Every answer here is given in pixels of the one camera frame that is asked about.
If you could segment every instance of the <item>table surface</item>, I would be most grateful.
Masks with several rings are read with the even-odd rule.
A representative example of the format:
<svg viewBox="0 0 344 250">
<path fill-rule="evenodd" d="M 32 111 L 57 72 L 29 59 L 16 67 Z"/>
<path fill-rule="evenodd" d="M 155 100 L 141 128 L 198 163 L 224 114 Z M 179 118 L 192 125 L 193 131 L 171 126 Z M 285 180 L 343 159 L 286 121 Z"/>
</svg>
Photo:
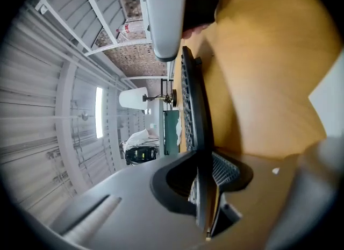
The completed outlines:
<svg viewBox="0 0 344 250">
<path fill-rule="evenodd" d="M 282 159 L 326 137 L 308 96 L 342 41 L 319 0 L 221 0 L 216 22 L 184 45 L 203 61 L 216 147 Z M 183 113 L 180 55 L 174 88 Z"/>
</svg>

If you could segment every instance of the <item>white cloth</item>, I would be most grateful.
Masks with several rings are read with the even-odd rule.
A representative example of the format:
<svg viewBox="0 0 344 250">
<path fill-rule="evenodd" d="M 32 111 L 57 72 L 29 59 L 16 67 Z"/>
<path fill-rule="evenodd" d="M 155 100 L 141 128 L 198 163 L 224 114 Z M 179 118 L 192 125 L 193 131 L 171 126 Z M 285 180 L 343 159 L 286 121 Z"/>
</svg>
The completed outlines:
<svg viewBox="0 0 344 250">
<path fill-rule="evenodd" d="M 136 132 L 132 134 L 127 140 L 124 146 L 124 152 L 127 149 L 133 147 L 158 147 L 159 146 L 159 137 L 154 134 L 154 132 L 149 129 L 144 129 L 143 131 Z"/>
</svg>

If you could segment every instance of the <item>bottle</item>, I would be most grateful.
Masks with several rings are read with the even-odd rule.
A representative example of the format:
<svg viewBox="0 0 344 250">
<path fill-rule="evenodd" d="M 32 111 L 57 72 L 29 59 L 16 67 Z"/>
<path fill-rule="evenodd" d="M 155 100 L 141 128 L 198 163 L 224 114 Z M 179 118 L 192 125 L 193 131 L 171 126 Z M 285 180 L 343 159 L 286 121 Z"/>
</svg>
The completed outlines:
<svg viewBox="0 0 344 250">
<path fill-rule="evenodd" d="M 145 30 L 144 21 L 137 20 L 135 22 L 130 22 L 130 23 L 121 25 L 116 31 L 122 34 L 127 34 L 130 32 L 138 32 L 138 31 L 143 31 L 143 30 Z"/>
</svg>

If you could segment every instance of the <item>wooden table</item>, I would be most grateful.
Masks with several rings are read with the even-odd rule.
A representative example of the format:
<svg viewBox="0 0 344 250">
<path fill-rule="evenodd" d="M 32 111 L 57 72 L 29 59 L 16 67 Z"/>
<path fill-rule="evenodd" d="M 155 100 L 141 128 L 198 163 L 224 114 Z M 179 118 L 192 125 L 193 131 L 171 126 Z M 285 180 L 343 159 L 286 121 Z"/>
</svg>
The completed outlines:
<svg viewBox="0 0 344 250">
<path fill-rule="evenodd" d="M 183 45 L 203 61 L 215 146 L 282 159 L 326 136 L 308 96 L 342 42 L 319 0 L 221 0 L 216 23 Z"/>
</svg>

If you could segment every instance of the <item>green panel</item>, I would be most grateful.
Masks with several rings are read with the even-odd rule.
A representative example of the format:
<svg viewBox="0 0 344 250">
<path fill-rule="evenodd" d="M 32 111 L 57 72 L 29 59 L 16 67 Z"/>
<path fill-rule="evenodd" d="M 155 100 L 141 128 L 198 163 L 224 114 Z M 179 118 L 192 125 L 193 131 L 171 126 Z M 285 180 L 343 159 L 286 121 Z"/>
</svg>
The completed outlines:
<svg viewBox="0 0 344 250">
<path fill-rule="evenodd" d="M 178 136 L 176 126 L 179 118 L 179 111 L 164 111 L 165 116 L 165 155 L 178 154 L 179 146 L 177 146 Z"/>
</svg>

